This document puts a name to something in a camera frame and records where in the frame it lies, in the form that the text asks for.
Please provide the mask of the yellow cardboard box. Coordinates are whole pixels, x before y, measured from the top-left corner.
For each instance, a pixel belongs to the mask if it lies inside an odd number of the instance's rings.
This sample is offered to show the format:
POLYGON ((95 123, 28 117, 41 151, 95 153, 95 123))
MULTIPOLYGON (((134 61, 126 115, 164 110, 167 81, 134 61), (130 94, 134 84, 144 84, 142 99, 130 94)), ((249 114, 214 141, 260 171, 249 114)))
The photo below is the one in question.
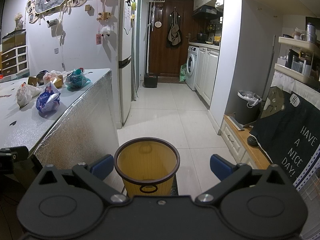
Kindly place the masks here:
POLYGON ((63 86, 63 76, 62 75, 52 77, 50 79, 50 81, 53 83, 53 85, 56 88, 61 88, 63 86))

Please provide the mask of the white drawer cabinet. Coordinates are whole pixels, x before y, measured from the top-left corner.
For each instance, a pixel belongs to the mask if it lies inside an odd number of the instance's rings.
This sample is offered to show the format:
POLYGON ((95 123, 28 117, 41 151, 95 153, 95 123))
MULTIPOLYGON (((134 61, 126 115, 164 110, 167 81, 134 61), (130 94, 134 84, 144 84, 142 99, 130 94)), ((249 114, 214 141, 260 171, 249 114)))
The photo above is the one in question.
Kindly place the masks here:
POLYGON ((12 48, 1 54, 3 77, 22 76, 29 73, 27 45, 12 48))

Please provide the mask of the black round object on cabinet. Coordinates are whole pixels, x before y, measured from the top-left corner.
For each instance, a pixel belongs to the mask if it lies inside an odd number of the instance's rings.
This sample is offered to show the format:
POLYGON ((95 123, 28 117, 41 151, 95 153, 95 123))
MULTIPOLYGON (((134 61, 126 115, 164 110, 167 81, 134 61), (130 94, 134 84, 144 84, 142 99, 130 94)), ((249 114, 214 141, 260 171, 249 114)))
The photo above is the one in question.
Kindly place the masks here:
POLYGON ((257 139, 252 135, 250 135, 247 138, 247 143, 248 143, 249 146, 252 146, 252 147, 258 147, 259 146, 259 144, 257 142, 257 139))

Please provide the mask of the white wall shelf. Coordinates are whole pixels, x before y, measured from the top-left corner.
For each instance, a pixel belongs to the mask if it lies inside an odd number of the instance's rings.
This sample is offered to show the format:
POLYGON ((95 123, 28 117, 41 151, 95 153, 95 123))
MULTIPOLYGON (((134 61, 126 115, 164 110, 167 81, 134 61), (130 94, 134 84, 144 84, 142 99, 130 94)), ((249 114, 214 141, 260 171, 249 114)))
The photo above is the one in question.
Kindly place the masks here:
POLYGON ((274 70, 319 89, 319 47, 308 41, 279 37, 279 58, 274 70))

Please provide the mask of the dark bin with white liner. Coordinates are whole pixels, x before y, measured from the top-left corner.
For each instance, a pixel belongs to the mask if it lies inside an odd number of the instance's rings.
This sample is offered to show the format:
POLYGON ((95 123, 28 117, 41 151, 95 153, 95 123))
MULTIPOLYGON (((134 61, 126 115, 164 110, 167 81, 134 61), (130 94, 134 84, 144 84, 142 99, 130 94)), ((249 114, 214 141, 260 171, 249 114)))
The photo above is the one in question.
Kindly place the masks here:
POLYGON ((252 91, 239 90, 237 93, 235 119, 242 125, 258 119, 262 98, 252 91))

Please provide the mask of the green plastic bag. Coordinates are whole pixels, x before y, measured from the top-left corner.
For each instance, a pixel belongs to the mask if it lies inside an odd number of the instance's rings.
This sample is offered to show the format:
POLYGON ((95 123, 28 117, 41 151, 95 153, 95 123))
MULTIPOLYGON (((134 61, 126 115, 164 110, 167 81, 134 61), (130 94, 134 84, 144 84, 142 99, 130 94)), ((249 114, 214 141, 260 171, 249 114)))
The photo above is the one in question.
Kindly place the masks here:
POLYGON ((187 64, 181 65, 180 68, 180 75, 179 75, 179 81, 184 82, 186 80, 186 72, 187 72, 187 64))

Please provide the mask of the white washing machine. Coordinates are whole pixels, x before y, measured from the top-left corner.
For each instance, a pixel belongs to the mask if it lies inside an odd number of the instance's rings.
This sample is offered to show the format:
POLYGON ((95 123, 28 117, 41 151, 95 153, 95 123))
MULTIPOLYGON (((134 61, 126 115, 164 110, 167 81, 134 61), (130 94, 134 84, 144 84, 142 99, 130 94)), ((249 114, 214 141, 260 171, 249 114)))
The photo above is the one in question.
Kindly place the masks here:
POLYGON ((199 59, 199 47, 188 47, 188 58, 186 62, 185 82, 192 91, 195 91, 196 74, 199 59))

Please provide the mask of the crushed blue soda can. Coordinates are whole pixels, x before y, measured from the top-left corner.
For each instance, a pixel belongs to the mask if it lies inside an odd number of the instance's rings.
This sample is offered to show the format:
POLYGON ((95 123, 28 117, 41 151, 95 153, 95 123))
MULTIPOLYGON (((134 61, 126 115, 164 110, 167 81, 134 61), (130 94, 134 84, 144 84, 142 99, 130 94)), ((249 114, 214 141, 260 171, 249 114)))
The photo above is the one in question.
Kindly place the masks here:
POLYGON ((41 86, 41 85, 44 84, 43 77, 44 77, 44 75, 45 75, 46 73, 48 73, 47 70, 42 70, 42 71, 40 71, 40 72, 36 75, 38 85, 41 86))

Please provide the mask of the teal plastic bag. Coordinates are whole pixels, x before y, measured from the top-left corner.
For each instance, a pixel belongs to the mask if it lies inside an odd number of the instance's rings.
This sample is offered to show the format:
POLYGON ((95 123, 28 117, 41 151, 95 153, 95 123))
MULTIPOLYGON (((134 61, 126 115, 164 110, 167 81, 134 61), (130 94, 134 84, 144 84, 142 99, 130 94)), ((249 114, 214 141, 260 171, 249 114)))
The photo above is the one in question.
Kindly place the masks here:
POLYGON ((71 89, 80 89, 90 83, 81 68, 74 70, 71 74, 67 75, 65 85, 71 89))

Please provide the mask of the yellow wastebasket with brown rim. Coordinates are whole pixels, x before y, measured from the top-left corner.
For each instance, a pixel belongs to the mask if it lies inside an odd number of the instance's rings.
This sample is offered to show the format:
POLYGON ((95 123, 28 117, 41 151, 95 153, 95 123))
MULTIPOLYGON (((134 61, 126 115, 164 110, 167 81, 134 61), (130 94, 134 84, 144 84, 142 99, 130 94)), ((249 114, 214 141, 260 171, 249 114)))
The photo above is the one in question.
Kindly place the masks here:
POLYGON ((121 145, 114 156, 114 168, 130 198, 171 195, 179 167, 176 147, 158 138, 132 139, 121 145))

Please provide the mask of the brown cardboard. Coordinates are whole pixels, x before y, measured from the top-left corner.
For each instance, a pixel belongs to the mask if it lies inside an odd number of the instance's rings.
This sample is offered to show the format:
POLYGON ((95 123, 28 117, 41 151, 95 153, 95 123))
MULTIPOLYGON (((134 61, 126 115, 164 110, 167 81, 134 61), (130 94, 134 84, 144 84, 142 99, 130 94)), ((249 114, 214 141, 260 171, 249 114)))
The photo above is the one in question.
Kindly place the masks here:
POLYGON ((33 76, 28 77, 27 84, 36 87, 38 84, 38 78, 33 76))

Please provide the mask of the plush sheep wall toy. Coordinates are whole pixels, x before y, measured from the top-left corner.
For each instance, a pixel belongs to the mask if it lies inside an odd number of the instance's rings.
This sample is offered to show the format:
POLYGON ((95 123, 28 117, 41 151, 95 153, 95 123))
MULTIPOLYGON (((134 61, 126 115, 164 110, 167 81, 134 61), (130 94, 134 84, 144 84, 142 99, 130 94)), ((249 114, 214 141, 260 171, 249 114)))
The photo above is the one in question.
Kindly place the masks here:
POLYGON ((109 37, 111 34, 111 27, 109 25, 102 27, 100 30, 100 34, 102 35, 102 37, 104 36, 109 37))

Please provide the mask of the white kitchen cabinets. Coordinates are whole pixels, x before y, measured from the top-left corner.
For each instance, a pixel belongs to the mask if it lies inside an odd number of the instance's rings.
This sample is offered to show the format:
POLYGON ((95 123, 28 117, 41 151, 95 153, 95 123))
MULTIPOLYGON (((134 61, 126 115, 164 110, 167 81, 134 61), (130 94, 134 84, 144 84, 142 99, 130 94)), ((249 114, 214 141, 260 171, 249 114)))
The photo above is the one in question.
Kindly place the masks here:
POLYGON ((218 50, 206 47, 199 48, 195 88, 208 105, 210 105, 213 96, 218 60, 218 50))

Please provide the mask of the hanging khaki bag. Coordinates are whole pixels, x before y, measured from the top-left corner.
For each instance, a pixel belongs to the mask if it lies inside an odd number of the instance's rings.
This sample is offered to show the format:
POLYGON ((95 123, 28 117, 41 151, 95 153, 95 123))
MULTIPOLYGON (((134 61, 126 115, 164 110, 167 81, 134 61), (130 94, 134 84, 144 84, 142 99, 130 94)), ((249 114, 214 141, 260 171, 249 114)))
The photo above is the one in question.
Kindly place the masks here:
POLYGON ((182 33, 180 30, 181 17, 174 7, 173 12, 169 15, 169 29, 167 41, 169 46, 178 47, 182 43, 182 33))

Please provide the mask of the black bear cloth cover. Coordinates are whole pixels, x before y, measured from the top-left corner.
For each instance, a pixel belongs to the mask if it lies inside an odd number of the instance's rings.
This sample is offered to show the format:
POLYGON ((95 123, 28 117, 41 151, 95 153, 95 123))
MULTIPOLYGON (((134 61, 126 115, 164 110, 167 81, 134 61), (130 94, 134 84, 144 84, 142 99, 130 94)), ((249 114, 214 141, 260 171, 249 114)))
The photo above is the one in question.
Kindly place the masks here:
POLYGON ((271 87, 250 135, 297 187, 319 159, 319 109, 294 92, 271 87))

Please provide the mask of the blue floral plastic bag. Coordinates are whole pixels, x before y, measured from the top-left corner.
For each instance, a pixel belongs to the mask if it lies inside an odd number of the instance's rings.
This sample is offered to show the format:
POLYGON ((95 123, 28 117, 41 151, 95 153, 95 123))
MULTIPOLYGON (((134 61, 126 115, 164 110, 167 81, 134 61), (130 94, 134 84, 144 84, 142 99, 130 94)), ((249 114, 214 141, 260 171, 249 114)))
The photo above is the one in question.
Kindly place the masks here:
POLYGON ((40 113, 49 113, 57 110, 60 105, 60 95, 60 91, 50 81, 36 100, 37 110, 40 113))

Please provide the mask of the white refrigerator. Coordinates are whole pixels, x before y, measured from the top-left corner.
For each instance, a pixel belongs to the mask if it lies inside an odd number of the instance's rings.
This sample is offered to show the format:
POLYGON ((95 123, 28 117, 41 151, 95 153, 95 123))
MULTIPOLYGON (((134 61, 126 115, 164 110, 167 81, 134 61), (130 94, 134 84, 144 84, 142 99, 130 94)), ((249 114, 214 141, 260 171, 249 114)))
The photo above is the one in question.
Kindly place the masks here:
POLYGON ((132 0, 119 0, 118 69, 121 125, 124 126, 132 102, 132 0))

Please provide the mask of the black bin by door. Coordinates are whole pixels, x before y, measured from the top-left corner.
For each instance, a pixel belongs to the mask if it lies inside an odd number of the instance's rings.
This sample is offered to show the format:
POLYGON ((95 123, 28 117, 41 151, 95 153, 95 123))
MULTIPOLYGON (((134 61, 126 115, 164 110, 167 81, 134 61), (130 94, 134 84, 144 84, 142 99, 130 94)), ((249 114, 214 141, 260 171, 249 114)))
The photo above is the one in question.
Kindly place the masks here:
POLYGON ((145 88, 157 88, 158 75, 154 73, 146 73, 144 75, 144 87, 145 88))

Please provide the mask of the white low cabinet wood top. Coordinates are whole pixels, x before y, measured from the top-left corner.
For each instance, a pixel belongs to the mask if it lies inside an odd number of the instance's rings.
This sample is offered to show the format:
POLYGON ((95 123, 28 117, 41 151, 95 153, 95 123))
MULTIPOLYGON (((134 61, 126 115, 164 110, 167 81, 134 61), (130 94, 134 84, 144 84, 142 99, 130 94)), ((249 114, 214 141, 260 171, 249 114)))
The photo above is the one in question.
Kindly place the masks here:
POLYGON ((244 128, 240 131, 227 115, 224 115, 220 128, 221 137, 236 163, 246 163, 252 168, 265 170, 270 165, 270 161, 259 147, 248 144, 250 130, 251 128, 244 128))

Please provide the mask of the pink hanging tag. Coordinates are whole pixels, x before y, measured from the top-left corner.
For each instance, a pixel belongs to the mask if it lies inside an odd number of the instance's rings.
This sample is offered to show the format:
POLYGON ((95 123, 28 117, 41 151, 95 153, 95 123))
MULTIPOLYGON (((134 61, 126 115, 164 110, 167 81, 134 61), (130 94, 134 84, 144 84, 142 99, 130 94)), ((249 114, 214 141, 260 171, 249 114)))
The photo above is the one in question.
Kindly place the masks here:
POLYGON ((95 40, 96 40, 96 45, 101 45, 102 44, 102 35, 97 34, 95 37, 95 40))

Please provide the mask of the brown wooden door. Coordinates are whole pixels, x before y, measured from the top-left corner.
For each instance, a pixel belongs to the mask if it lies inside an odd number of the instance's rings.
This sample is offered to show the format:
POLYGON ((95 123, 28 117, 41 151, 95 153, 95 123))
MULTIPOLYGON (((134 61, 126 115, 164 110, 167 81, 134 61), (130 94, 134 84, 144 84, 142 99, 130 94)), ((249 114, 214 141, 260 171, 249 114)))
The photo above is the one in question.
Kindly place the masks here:
POLYGON ((150 31, 149 72, 178 77, 188 55, 193 30, 192 0, 155 0, 155 22, 150 31))

